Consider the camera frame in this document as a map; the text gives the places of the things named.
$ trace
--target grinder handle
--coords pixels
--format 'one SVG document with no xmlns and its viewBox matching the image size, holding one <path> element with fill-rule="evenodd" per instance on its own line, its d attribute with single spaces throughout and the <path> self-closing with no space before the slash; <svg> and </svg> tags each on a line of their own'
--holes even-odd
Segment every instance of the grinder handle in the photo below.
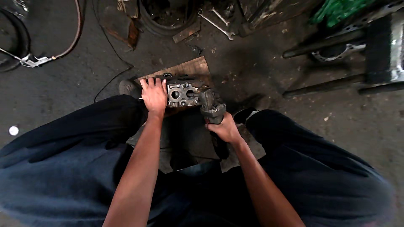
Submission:
<svg viewBox="0 0 404 227">
<path fill-rule="evenodd" d="M 213 124 L 211 122 L 215 122 L 220 124 L 223 121 L 223 116 L 221 116 L 221 120 L 216 118 L 216 121 L 211 121 L 208 119 L 208 123 Z M 227 142 L 224 142 L 215 132 L 209 131 L 212 137 L 213 147 L 217 156 L 220 159 L 227 159 L 229 157 L 229 150 L 227 149 Z"/>
</svg>

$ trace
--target dark jeans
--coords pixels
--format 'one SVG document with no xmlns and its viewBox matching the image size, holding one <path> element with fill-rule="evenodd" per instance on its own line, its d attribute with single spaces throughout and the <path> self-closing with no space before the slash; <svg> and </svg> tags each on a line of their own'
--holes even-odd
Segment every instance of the dark jeans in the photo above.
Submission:
<svg viewBox="0 0 404 227">
<path fill-rule="evenodd" d="M 16 138 L 0 150 L 1 210 L 32 226 L 101 226 L 132 152 L 125 142 L 145 119 L 141 103 L 120 95 Z M 392 189 L 368 163 L 276 111 L 254 114 L 246 127 L 307 226 L 385 221 Z M 240 167 L 197 182 L 169 175 L 158 175 L 150 226 L 181 225 L 190 210 L 258 225 Z"/>
</svg>

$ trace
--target right hand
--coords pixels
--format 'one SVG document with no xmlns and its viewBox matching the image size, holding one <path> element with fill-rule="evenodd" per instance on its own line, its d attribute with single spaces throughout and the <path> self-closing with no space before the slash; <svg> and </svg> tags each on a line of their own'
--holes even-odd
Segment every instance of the right hand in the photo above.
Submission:
<svg viewBox="0 0 404 227">
<path fill-rule="evenodd" d="M 215 132 L 223 141 L 228 143 L 235 143 L 243 139 L 238 132 L 233 117 L 228 112 L 225 112 L 221 124 L 206 124 L 205 127 Z"/>
<path fill-rule="evenodd" d="M 167 84 L 166 79 L 161 82 L 160 78 L 149 77 L 149 84 L 146 79 L 141 79 L 142 85 L 142 98 L 145 102 L 146 108 L 149 110 L 149 115 L 164 116 L 167 107 Z"/>
</svg>

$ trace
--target green bag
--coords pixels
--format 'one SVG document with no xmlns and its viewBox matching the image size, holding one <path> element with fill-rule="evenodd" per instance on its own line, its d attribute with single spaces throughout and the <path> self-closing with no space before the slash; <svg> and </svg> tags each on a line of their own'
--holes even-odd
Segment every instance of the green bag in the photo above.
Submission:
<svg viewBox="0 0 404 227">
<path fill-rule="evenodd" d="M 326 0 L 321 9 L 310 18 L 312 24 L 320 23 L 327 17 L 327 27 L 332 27 L 341 20 L 372 4 L 375 0 Z"/>
</svg>

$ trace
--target combination wrench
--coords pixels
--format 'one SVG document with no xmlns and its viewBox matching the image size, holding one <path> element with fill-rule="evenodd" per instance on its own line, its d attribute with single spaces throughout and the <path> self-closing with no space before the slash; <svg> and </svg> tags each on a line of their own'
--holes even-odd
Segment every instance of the combination wrench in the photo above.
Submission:
<svg viewBox="0 0 404 227">
<path fill-rule="evenodd" d="M 233 40 L 234 38 L 232 38 L 231 36 L 235 36 L 236 34 L 234 32 L 227 32 L 225 30 L 223 30 L 223 28 L 217 26 L 215 23 L 213 23 L 211 20 L 209 20 L 208 18 L 206 18 L 204 15 L 202 15 L 203 11 L 202 9 L 198 9 L 198 14 L 203 17 L 203 19 L 207 20 L 209 23 L 211 23 L 213 26 L 215 26 L 217 29 L 219 29 L 220 31 L 222 31 L 224 34 L 227 35 L 227 37 L 229 38 L 229 40 Z"/>
<path fill-rule="evenodd" d="M 214 7 L 211 9 L 212 12 L 214 12 L 225 24 L 226 26 L 229 26 L 230 22 L 227 22 L 216 10 Z"/>
</svg>

